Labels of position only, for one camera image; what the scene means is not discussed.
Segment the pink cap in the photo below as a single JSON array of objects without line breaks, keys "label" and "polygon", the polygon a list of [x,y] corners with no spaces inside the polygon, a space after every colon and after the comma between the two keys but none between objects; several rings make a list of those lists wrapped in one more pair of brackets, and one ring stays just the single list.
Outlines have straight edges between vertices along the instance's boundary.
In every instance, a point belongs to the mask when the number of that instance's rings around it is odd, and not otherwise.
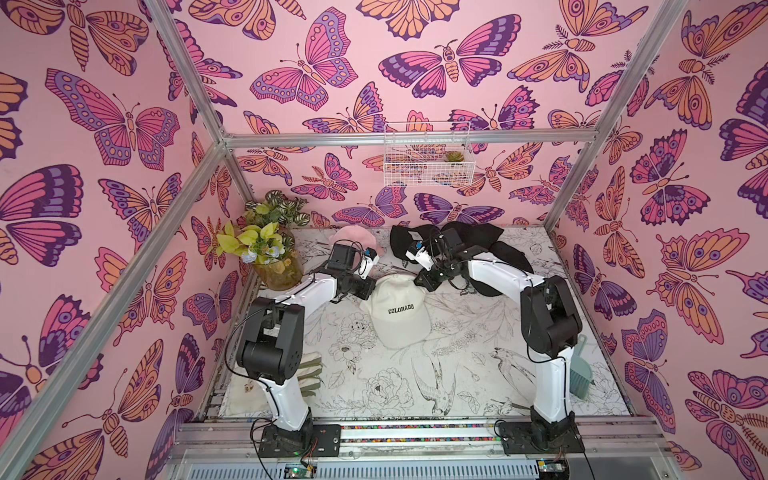
[{"label": "pink cap", "polygon": [[345,226],[337,230],[336,233],[329,239],[329,243],[331,245],[336,243],[351,244],[355,242],[359,243],[363,250],[372,249],[375,250],[379,255],[382,255],[385,252],[385,249],[379,245],[374,234],[370,230],[367,230],[358,225]]}]

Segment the white Colorado cap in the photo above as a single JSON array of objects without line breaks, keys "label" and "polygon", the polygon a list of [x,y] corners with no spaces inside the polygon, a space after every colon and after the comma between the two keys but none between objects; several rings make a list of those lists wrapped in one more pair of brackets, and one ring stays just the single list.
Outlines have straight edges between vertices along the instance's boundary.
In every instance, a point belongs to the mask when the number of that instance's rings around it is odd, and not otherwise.
[{"label": "white Colorado cap", "polygon": [[426,305],[428,291],[415,284],[415,277],[390,274],[376,281],[367,300],[360,303],[382,344],[398,350],[425,340],[431,333]]}]

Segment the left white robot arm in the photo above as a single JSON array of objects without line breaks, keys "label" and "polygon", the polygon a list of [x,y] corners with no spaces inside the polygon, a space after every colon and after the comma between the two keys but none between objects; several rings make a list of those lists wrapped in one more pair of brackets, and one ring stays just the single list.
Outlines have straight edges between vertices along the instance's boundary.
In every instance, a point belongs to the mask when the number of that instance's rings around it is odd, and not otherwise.
[{"label": "left white robot arm", "polygon": [[281,296],[258,297],[252,302],[242,323],[235,361],[262,387],[278,432],[298,434],[312,428],[310,408],[297,377],[306,318],[347,296],[368,299],[376,285],[370,272],[378,259],[375,249],[359,242],[337,242],[307,280]]}]

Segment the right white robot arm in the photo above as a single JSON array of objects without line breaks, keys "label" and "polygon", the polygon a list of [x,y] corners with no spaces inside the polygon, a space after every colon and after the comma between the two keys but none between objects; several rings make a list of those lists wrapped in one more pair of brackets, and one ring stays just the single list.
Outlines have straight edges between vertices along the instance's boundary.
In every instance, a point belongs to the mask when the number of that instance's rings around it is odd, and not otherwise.
[{"label": "right white robot arm", "polygon": [[462,277],[517,302],[526,355],[536,367],[529,441],[544,452],[576,435],[570,367],[583,323],[568,282],[536,274],[525,255],[504,242],[468,246],[454,229],[412,239],[405,256],[421,266],[415,284],[430,292]]}]

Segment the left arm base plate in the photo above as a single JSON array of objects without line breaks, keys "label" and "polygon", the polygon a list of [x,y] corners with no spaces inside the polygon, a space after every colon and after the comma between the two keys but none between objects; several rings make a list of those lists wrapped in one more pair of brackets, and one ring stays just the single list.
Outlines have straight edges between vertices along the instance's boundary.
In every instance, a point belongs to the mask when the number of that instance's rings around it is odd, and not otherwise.
[{"label": "left arm base plate", "polygon": [[264,458],[337,457],[341,446],[339,424],[315,424],[309,416],[297,431],[268,425],[257,443]]}]

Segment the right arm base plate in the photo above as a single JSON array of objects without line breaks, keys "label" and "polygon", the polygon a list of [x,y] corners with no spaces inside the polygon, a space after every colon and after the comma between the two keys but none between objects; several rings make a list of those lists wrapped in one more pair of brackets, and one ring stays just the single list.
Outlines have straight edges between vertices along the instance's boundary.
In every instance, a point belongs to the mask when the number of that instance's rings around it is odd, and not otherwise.
[{"label": "right arm base plate", "polygon": [[585,452],[573,415],[557,422],[547,422],[536,415],[529,421],[497,420],[493,429],[506,455]]}]

